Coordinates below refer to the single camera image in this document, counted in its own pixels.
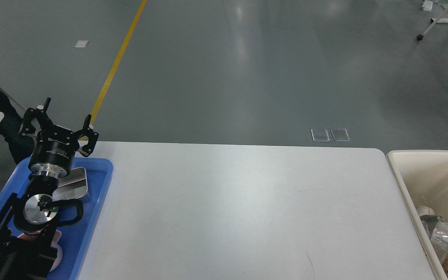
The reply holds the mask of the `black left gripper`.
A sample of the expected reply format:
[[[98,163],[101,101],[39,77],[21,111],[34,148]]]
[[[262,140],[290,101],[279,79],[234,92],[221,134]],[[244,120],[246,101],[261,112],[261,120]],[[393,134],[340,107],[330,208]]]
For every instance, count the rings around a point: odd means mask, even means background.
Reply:
[[[85,117],[82,129],[71,131],[62,126],[54,126],[47,114],[51,103],[47,97],[44,105],[27,108],[20,126],[19,135],[37,137],[28,168],[32,173],[51,173],[51,177],[62,178],[69,175],[75,152],[83,157],[89,157],[95,149],[99,134],[94,131],[92,115]],[[85,138],[85,145],[80,146],[79,140]]]

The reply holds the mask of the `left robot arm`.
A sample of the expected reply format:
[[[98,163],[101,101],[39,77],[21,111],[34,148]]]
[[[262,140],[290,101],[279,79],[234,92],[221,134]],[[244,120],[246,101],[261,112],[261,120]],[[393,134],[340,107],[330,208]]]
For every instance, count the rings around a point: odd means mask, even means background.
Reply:
[[[50,102],[28,108],[21,123],[20,135],[35,138],[28,164],[32,178],[23,195],[11,193],[0,211],[0,280],[45,280],[58,257],[52,246],[56,230],[84,216],[80,199],[53,194],[59,179],[70,174],[76,152],[93,153],[98,133],[90,114],[77,131],[54,124],[47,114]]]

